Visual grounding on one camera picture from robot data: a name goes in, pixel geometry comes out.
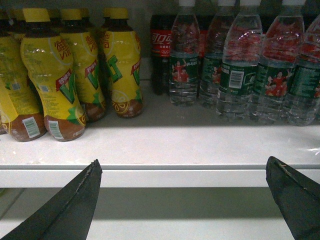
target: dark cola bottle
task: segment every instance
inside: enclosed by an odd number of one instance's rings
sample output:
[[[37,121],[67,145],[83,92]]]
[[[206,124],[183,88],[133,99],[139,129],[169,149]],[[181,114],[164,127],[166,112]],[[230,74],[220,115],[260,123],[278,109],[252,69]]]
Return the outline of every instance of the dark cola bottle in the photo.
[[[175,18],[175,15],[157,14],[150,21],[151,85],[156,95],[169,94],[170,39]]]

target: lower shelf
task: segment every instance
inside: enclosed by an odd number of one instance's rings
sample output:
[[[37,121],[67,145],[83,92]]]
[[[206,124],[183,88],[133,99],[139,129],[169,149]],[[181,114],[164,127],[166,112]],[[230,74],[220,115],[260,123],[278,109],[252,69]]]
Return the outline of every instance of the lower shelf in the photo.
[[[0,238],[58,190],[26,189],[0,220]],[[87,240],[101,239],[293,237],[268,188],[101,188]]]

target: black object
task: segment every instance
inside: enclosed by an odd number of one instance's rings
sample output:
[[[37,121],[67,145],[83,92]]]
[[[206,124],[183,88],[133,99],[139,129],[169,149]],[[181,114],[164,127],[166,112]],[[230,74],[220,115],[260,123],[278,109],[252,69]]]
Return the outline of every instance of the black object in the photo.
[[[320,184],[271,156],[266,181],[295,240],[320,240]]]
[[[1,240],[85,240],[97,205],[101,174],[95,160]]]

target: green label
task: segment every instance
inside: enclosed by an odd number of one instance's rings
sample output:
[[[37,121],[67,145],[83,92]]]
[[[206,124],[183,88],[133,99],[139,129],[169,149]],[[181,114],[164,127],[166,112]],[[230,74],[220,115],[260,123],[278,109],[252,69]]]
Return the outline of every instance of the green label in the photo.
[[[205,56],[203,59],[202,81],[220,85],[222,59]]]
[[[289,93],[304,98],[320,98],[320,69],[298,65]]]
[[[222,63],[219,90],[232,95],[249,95],[256,78],[256,66],[232,66]]]
[[[259,63],[253,91],[259,95],[283,97],[291,82],[293,68],[281,68],[262,65]]]
[[[198,58],[170,56],[171,75],[170,82],[197,83]]]

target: bottle label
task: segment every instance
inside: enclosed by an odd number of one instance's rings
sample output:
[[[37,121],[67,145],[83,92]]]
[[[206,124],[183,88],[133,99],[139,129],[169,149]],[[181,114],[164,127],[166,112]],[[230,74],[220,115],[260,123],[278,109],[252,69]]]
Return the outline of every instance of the bottle label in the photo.
[[[61,33],[70,46],[78,98],[82,103],[106,108],[99,84],[98,45],[89,32]]]
[[[303,98],[320,98],[320,69],[298,65],[289,93]]]
[[[21,57],[43,105],[44,116],[85,125],[85,113],[76,93],[73,57],[60,36],[28,38],[21,43]]]
[[[151,29],[151,55],[168,58],[170,56],[171,30]]]
[[[200,35],[199,35],[199,58],[203,58],[205,56],[207,34],[208,34],[208,30],[200,30]]]
[[[222,72],[222,59],[205,56],[203,59],[202,81],[220,85]]]
[[[258,64],[253,91],[258,95],[284,97],[291,82],[293,68],[271,67]]]
[[[256,66],[233,66],[222,63],[219,90],[232,95],[249,95],[255,82],[256,68]]]
[[[0,112],[2,122],[13,122],[19,115],[40,112],[40,105],[29,86],[20,46],[11,37],[0,37]]]
[[[135,31],[106,31],[104,53],[112,81],[112,105],[118,114],[128,111],[130,102],[143,103],[140,90],[141,42]]]
[[[171,82],[191,83],[198,82],[198,58],[197,57],[173,57],[170,56]]]

